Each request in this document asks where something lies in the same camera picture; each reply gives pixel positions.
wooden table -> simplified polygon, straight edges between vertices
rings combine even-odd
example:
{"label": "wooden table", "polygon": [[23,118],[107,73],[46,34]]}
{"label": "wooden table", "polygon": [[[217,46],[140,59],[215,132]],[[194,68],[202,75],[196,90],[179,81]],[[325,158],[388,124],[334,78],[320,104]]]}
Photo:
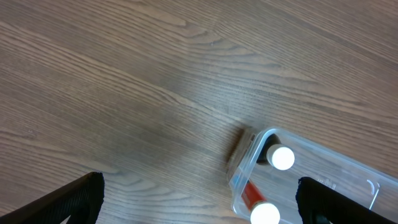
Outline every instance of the wooden table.
{"label": "wooden table", "polygon": [[0,215],[92,170],[98,223],[245,223],[225,164],[279,126],[398,177],[396,0],[0,0]]}

white bottle cap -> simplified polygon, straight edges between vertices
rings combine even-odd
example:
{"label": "white bottle cap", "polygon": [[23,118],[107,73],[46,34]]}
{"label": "white bottle cap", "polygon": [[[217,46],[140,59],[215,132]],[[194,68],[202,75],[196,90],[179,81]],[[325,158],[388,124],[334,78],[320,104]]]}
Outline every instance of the white bottle cap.
{"label": "white bottle cap", "polygon": [[278,208],[269,202],[258,203],[250,214],[251,224],[278,224],[279,220]]}
{"label": "white bottle cap", "polygon": [[271,146],[267,151],[269,164],[279,170],[287,170],[294,164],[294,153],[288,147],[281,144]]}

plastic container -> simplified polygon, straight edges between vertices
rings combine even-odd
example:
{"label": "plastic container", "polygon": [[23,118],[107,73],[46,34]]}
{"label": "plastic container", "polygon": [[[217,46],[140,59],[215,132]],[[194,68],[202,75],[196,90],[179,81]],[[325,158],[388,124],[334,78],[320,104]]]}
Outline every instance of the plastic container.
{"label": "plastic container", "polygon": [[[280,170],[259,159],[270,136],[277,136],[279,142],[274,144],[293,152],[290,168]],[[398,222],[397,179],[283,129],[247,129],[229,161],[227,176],[233,193],[232,209],[247,220],[250,220],[251,212],[242,200],[242,193],[250,180],[267,201],[278,208],[279,223],[302,223],[295,194],[299,178],[311,177],[379,215]]]}

wood grain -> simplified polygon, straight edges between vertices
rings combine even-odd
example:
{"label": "wood grain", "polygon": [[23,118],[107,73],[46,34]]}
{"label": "wood grain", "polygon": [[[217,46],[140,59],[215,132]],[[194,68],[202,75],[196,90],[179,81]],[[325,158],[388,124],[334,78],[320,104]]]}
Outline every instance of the wood grain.
{"label": "wood grain", "polygon": [[97,170],[101,223],[239,223],[251,124],[398,177],[395,2],[356,3],[0,0],[0,215]]}

white cap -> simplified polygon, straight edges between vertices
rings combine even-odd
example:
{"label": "white cap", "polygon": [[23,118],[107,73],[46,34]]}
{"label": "white cap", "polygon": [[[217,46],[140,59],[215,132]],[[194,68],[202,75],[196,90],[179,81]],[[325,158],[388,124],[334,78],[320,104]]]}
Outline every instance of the white cap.
{"label": "white cap", "polygon": [[250,214],[251,224],[278,224],[279,220],[278,208],[269,202],[258,203]]}
{"label": "white cap", "polygon": [[284,145],[275,144],[268,149],[267,160],[276,169],[287,170],[294,164],[294,153]]}

